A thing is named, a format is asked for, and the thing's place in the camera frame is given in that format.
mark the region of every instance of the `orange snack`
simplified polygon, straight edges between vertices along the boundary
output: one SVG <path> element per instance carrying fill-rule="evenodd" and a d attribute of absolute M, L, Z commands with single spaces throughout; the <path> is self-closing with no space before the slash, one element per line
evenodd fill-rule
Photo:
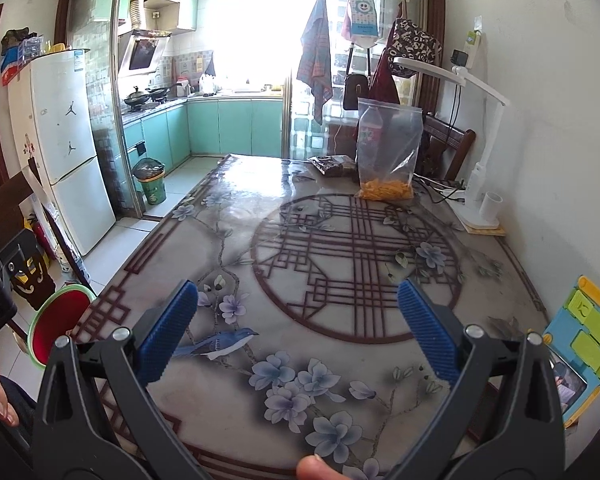
<path fill-rule="evenodd" d="M 413 198 L 413 188 L 401 180 L 380 181 L 375 178 L 360 182 L 358 196 L 365 200 L 407 200 Z"/>

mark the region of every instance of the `photo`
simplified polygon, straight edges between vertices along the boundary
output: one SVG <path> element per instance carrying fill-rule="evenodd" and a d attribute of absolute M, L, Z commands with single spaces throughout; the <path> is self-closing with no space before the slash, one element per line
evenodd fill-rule
<path fill-rule="evenodd" d="M 587 383 L 561 357 L 551 352 L 551 368 L 554 370 L 555 385 L 558 387 L 560 407 L 566 412 L 587 389 Z"/>

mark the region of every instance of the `blue flower illustration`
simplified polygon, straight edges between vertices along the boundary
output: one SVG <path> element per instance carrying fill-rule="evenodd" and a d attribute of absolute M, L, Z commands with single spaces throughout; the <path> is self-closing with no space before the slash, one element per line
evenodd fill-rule
<path fill-rule="evenodd" d="M 362 428 L 353 426 L 353 419 L 347 412 L 334 413 L 329 419 L 323 416 L 314 418 L 314 430 L 304 439 L 315 447 L 316 455 L 329 456 L 333 453 L 333 460 L 338 464 L 347 461 L 348 446 L 362 437 Z"/>
<path fill-rule="evenodd" d="M 179 205 L 173 210 L 171 216 L 176 220 L 183 221 L 187 216 L 192 216 L 194 213 L 194 207 L 191 204 Z"/>
<path fill-rule="evenodd" d="M 340 380 L 339 375 L 331 371 L 318 359 L 309 360 L 307 371 L 298 372 L 296 384 L 311 397 L 311 403 L 315 403 L 315 397 L 326 394 L 333 402 L 344 402 L 345 398 L 329 391 Z"/>
<path fill-rule="evenodd" d="M 351 480 L 382 480 L 383 476 L 378 476 L 380 465 L 375 458 L 367 458 L 362 466 L 362 471 L 357 467 L 348 465 L 342 466 L 342 474 Z"/>
<path fill-rule="evenodd" d="M 373 399 L 376 396 L 376 392 L 362 381 L 351 381 L 349 386 L 349 393 L 358 400 Z"/>
<path fill-rule="evenodd" d="M 446 256 L 442 254 L 442 249 L 433 246 L 428 242 L 422 242 L 420 247 L 416 248 L 416 252 L 427 264 L 430 269 L 438 269 L 438 273 L 442 273 L 442 269 L 445 266 Z"/>
<path fill-rule="evenodd" d="M 263 390 L 270 384 L 272 386 L 280 386 L 281 384 L 293 381 L 296 371 L 293 368 L 285 366 L 289 362 L 289 359 L 291 359 L 289 354 L 280 350 L 273 355 L 267 356 L 266 361 L 257 362 L 251 367 L 253 375 L 249 377 L 249 384 L 256 390 Z"/>
<path fill-rule="evenodd" d="M 306 410 L 309 407 L 309 397 L 300 392 L 295 383 L 287 383 L 284 386 L 274 386 L 267 392 L 267 400 L 264 402 L 267 411 L 264 418 L 272 424 L 280 420 L 286 420 L 289 429 L 294 433 L 300 433 L 298 425 L 302 426 L 306 420 Z"/>
<path fill-rule="evenodd" d="M 221 205 L 231 198 L 231 193 L 228 191 L 216 190 L 205 196 L 202 199 L 202 205 L 211 207 L 213 205 Z"/>
<path fill-rule="evenodd" d="M 211 300 L 209 299 L 206 292 L 198 291 L 198 306 L 210 306 Z"/>
<path fill-rule="evenodd" d="M 240 298 L 236 298 L 233 294 L 229 294 L 222 298 L 220 303 L 220 310 L 222 310 L 222 317 L 224 322 L 227 324 L 235 323 L 238 321 L 238 316 L 244 316 L 247 313 L 246 307 L 242 304 L 248 294 L 243 294 Z"/>

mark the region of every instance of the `white cup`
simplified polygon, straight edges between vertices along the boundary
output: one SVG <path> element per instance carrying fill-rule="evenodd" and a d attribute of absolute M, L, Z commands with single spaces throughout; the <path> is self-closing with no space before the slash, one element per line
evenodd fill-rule
<path fill-rule="evenodd" d="M 502 209 L 504 200 L 502 197 L 493 191 L 487 191 L 484 194 L 484 200 L 480 206 L 480 216 L 483 220 L 494 223 L 498 220 L 498 213 Z"/>

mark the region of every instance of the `screw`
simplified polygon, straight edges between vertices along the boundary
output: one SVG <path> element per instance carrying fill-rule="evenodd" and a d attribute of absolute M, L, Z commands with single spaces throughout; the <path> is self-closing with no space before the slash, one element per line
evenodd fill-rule
<path fill-rule="evenodd" d="M 131 335 L 131 330 L 122 326 L 113 331 L 112 337 L 116 341 L 124 341 L 127 337 Z"/>
<path fill-rule="evenodd" d="M 56 347 L 64 348 L 69 344 L 69 338 L 65 335 L 61 335 L 58 339 L 56 339 Z"/>
<path fill-rule="evenodd" d="M 526 336 L 526 340 L 529 341 L 532 345 L 540 346 L 542 344 L 542 336 L 536 332 L 530 332 Z"/>
<path fill-rule="evenodd" d="M 469 325 L 464 329 L 466 334 L 473 339 L 480 339 L 484 335 L 484 330 L 478 325 Z"/>

